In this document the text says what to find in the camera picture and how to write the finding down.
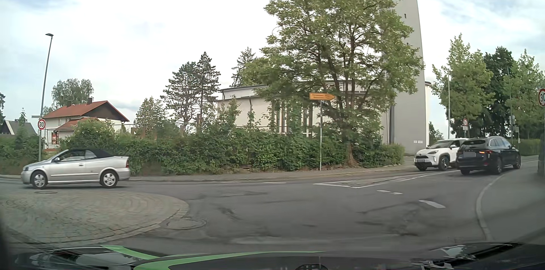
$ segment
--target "green bush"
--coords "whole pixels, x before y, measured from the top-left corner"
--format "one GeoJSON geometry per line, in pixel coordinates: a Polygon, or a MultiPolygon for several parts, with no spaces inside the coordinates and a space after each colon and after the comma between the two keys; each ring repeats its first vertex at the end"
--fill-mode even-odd
{"type": "MultiPolygon", "coordinates": [[[[278,134],[259,130],[252,125],[236,127],[236,102],[209,117],[197,133],[186,136],[161,136],[141,139],[116,132],[99,120],[78,123],[74,134],[60,141],[61,149],[101,148],[114,155],[128,156],[133,175],[189,175],[194,173],[236,173],[250,171],[297,171],[319,167],[319,139],[302,134],[278,134]]],[[[387,146],[376,134],[359,137],[354,158],[361,166],[400,164],[403,148],[387,146]]],[[[334,135],[322,141],[323,166],[346,162],[346,145],[334,135]]]]}
{"type": "Polygon", "coordinates": [[[514,140],[513,145],[520,151],[521,156],[532,156],[540,154],[539,139],[521,139],[521,142],[514,140]]]}
{"type": "Polygon", "coordinates": [[[21,173],[24,166],[37,162],[37,155],[38,135],[29,134],[23,127],[15,136],[0,135],[0,174],[21,173]]]}

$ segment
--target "car wheel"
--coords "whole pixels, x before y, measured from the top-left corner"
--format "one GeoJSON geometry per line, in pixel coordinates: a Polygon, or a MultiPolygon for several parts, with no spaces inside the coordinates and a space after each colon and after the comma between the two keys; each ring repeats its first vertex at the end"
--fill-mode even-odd
{"type": "Polygon", "coordinates": [[[439,168],[441,171],[446,171],[448,169],[448,157],[443,155],[439,157],[439,165],[437,165],[437,168],[439,168]]]}
{"type": "Polygon", "coordinates": [[[47,176],[42,171],[36,171],[31,175],[31,184],[34,189],[44,189],[47,186],[47,176]]]}
{"type": "Polygon", "coordinates": [[[496,167],[492,168],[492,173],[501,174],[504,171],[504,163],[501,161],[501,158],[498,158],[496,167]]]}
{"type": "Polygon", "coordinates": [[[521,168],[521,156],[517,155],[517,162],[513,165],[514,169],[520,169],[521,168]]]}
{"type": "Polygon", "coordinates": [[[106,170],[100,176],[100,185],[104,188],[115,188],[117,186],[117,173],[106,170]]]}

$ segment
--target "speed limit sign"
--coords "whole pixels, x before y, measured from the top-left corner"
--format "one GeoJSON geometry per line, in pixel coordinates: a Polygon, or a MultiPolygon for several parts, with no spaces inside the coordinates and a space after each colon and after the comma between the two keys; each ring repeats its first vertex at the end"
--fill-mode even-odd
{"type": "Polygon", "coordinates": [[[45,120],[44,119],[39,119],[37,121],[37,128],[39,130],[44,130],[45,129],[45,120]]]}
{"type": "Polygon", "coordinates": [[[545,89],[541,89],[537,94],[537,100],[540,103],[541,107],[545,107],[545,89]]]}

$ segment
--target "hedge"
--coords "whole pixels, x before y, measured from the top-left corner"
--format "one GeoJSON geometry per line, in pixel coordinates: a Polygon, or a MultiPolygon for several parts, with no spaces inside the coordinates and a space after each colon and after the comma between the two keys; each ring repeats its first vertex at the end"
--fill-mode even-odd
{"type": "MultiPolygon", "coordinates": [[[[255,126],[236,127],[236,105],[220,110],[207,120],[199,133],[177,134],[167,139],[148,139],[118,133],[98,120],[78,123],[72,136],[61,141],[61,149],[101,148],[128,156],[133,175],[188,175],[193,173],[236,173],[296,171],[319,167],[319,139],[302,134],[278,134],[255,126]]],[[[346,145],[323,137],[323,166],[346,162],[346,145]]],[[[403,162],[404,148],[384,145],[377,134],[361,137],[353,146],[354,158],[364,168],[403,162]]]]}
{"type": "Polygon", "coordinates": [[[520,151],[521,156],[539,155],[540,143],[539,139],[521,139],[520,143],[515,139],[513,140],[513,145],[520,151]]]}

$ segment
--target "silver convertible car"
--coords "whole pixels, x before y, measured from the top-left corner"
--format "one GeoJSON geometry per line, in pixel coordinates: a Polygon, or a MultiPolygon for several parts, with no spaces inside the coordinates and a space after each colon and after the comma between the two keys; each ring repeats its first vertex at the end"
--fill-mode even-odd
{"type": "Polygon", "coordinates": [[[23,184],[44,189],[48,184],[100,183],[115,188],[129,179],[129,157],[113,156],[101,149],[69,149],[50,159],[27,165],[21,172],[23,184]]]}

